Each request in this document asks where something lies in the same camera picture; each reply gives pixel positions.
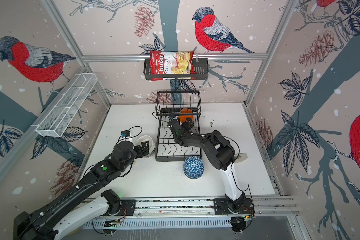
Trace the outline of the white ceramic bowl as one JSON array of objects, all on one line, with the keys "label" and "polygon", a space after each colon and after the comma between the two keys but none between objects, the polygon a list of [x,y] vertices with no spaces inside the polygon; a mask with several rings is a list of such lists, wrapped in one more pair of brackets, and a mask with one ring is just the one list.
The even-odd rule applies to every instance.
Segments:
[{"label": "white ceramic bowl", "polygon": [[155,153],[156,143],[154,140],[148,136],[142,136],[137,140],[137,145],[141,147],[141,152],[144,158],[148,158]]}]

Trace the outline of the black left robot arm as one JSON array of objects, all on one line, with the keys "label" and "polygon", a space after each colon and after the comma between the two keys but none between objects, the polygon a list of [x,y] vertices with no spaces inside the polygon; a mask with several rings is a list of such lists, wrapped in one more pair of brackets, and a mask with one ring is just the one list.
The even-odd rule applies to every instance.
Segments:
[{"label": "black left robot arm", "polygon": [[114,179],[124,177],[135,159],[147,156],[149,142],[134,145],[122,141],[102,161],[93,165],[83,178],[64,194],[31,214],[22,212],[14,219],[15,240],[61,240],[88,221],[102,216],[125,218],[134,211],[123,206],[113,190],[106,190],[90,203],[79,205]]}]

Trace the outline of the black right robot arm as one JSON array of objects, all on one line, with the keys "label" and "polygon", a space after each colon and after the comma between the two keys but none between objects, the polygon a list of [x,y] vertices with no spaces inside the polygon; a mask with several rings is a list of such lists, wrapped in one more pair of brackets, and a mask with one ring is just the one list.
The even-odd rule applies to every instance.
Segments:
[{"label": "black right robot arm", "polygon": [[179,119],[168,122],[174,142],[182,147],[200,148],[206,155],[210,164],[220,172],[225,187],[224,207],[217,207],[222,212],[234,215],[247,214],[253,217],[255,210],[253,201],[246,197],[245,191],[240,189],[236,180],[235,150],[229,140],[219,131],[207,134],[197,134],[191,131],[193,123],[190,118],[181,123]]}]

